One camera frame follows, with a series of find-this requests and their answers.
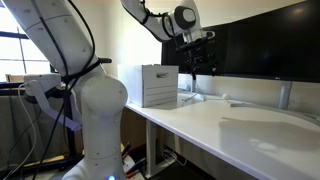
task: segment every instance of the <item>wall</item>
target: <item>wall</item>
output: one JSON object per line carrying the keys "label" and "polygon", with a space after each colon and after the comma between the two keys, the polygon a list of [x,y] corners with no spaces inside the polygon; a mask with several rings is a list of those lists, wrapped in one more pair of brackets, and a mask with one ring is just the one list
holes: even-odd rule
{"label": "wall", "polygon": [[[301,0],[195,1],[202,26],[212,26],[281,8]],[[104,9],[101,9],[99,3],[100,1],[98,1],[98,7],[95,5],[97,10],[92,9],[98,14],[89,15],[92,15],[95,21],[97,18],[101,23],[96,27],[96,33],[99,34],[98,41],[101,43],[99,45],[103,47],[98,53],[113,60],[112,64],[104,65],[106,71],[117,75],[117,64],[159,64],[161,43],[123,9],[120,1],[105,0]],[[174,0],[147,1],[148,8],[155,13],[169,11],[175,4],[177,1]],[[180,83],[190,84],[190,79],[189,75],[179,76]],[[206,94],[228,93],[233,99],[273,107],[278,104],[280,84],[278,81],[271,80],[198,76],[198,85]],[[319,115],[320,108],[317,106],[320,102],[319,90],[319,84],[294,82],[289,109]],[[175,147],[177,152],[218,179],[232,179],[235,176],[237,179],[252,178],[183,139],[174,138],[170,133],[167,133],[165,140],[169,146]]]}

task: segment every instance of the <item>white desk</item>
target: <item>white desk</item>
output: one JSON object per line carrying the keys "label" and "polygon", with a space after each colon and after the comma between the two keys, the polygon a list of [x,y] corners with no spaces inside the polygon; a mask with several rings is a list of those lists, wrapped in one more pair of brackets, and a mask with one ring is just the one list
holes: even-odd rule
{"label": "white desk", "polygon": [[[179,103],[127,107],[149,120],[149,135],[154,133],[153,123],[160,125],[258,179],[320,179],[320,127],[299,118],[231,108],[222,100],[183,107]],[[149,151],[155,148],[147,146]],[[152,176],[158,170],[152,167],[155,155],[148,156]]]}

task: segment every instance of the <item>monitor stand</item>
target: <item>monitor stand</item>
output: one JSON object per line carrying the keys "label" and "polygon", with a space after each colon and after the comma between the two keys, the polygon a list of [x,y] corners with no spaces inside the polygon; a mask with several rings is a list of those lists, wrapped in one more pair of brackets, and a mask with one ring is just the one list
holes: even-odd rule
{"label": "monitor stand", "polygon": [[278,108],[262,106],[262,105],[258,105],[258,104],[250,104],[250,103],[231,103],[230,107],[249,107],[249,108],[258,108],[258,109],[264,109],[264,110],[269,110],[269,111],[275,111],[278,113],[283,113],[283,114],[287,114],[287,115],[290,115],[293,117],[300,118],[302,120],[308,121],[308,122],[313,123],[313,124],[320,127],[320,121],[317,120],[316,117],[287,110],[288,104],[289,104],[291,87],[292,87],[291,81],[282,81],[281,82]]}

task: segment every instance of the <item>cardboard box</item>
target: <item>cardboard box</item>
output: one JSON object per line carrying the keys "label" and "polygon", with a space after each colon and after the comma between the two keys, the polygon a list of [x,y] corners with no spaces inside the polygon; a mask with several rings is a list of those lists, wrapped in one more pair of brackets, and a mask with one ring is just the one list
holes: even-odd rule
{"label": "cardboard box", "polygon": [[178,66],[118,65],[129,100],[140,107],[177,101]]}

